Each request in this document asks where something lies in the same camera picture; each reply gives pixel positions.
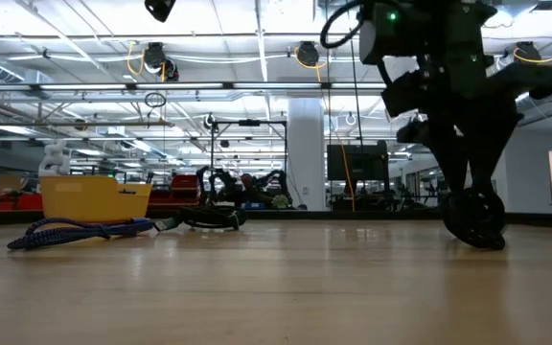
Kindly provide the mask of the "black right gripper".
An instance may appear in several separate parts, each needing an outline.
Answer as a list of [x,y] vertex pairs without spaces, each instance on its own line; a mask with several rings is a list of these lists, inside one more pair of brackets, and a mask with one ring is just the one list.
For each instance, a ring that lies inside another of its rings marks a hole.
[[397,141],[427,144],[455,193],[464,189],[468,164],[455,130],[471,144],[473,188],[492,193],[495,167],[520,121],[516,98],[523,93],[536,98],[552,95],[552,66],[515,62],[488,76],[488,61],[478,52],[380,54],[380,74],[386,83],[382,98],[389,116],[411,110],[427,116],[400,128]]

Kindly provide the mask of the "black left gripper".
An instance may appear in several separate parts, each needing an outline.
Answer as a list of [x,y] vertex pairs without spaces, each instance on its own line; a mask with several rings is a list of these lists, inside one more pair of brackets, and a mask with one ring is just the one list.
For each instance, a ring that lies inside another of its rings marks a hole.
[[144,6],[149,14],[157,21],[167,21],[176,0],[144,0]]

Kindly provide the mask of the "long ceiling light bar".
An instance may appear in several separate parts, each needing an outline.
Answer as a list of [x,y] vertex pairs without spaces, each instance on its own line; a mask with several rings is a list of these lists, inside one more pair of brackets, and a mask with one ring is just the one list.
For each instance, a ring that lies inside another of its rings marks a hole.
[[170,90],[384,90],[382,82],[179,82],[179,83],[76,83],[0,84],[0,91],[170,91]]

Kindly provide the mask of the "black equipment cabinet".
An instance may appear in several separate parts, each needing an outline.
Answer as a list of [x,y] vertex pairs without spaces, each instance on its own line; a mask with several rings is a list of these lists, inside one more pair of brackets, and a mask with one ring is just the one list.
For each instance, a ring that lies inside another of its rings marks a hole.
[[327,145],[329,182],[343,183],[332,192],[333,211],[386,211],[391,207],[387,143]]

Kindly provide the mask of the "white building pillar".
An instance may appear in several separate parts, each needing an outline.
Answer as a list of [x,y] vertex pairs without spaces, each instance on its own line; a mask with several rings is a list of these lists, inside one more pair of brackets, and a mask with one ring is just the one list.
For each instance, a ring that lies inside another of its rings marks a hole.
[[325,210],[324,111],[319,98],[292,98],[287,104],[287,173],[296,204]]

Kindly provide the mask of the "red tool box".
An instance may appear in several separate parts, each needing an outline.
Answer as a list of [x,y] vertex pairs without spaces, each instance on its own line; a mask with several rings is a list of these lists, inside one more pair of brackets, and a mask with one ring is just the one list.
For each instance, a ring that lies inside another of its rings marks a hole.
[[170,188],[173,193],[196,193],[198,178],[195,174],[177,174],[172,178]]

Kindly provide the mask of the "white robot figure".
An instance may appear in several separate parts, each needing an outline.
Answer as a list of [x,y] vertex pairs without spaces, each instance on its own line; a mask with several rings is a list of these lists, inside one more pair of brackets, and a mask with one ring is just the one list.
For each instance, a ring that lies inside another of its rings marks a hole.
[[68,175],[71,171],[70,158],[63,151],[66,149],[64,140],[56,140],[44,147],[44,158],[38,166],[38,176]]

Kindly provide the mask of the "yellow plastic bin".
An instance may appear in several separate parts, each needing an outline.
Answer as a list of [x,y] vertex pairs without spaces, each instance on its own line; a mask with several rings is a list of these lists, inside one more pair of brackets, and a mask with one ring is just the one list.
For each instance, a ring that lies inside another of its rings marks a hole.
[[101,175],[39,178],[45,218],[82,222],[114,222],[143,218],[148,210],[150,184],[124,184]]

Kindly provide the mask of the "beige cardboard box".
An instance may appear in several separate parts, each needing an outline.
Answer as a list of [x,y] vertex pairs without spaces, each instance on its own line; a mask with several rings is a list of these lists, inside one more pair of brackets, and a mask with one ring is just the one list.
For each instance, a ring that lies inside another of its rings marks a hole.
[[0,194],[22,192],[26,184],[27,178],[25,176],[2,174],[0,175]]

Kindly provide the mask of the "black background rig frame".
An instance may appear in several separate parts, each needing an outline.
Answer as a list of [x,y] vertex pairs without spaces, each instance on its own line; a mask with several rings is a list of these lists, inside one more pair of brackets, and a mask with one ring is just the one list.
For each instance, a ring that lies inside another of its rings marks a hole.
[[214,120],[209,129],[209,166],[233,178],[288,173],[288,122],[258,119]]

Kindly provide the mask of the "black aluminium table frame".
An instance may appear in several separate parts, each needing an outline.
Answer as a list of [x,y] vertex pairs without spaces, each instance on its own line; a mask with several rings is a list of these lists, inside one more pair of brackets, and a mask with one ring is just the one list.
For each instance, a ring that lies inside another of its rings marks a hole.
[[[441,220],[436,210],[405,212],[314,212],[314,211],[267,211],[250,210],[248,219],[253,220]],[[0,225],[31,223],[43,218],[41,211],[0,211]],[[508,224],[552,227],[552,214],[507,213]]]

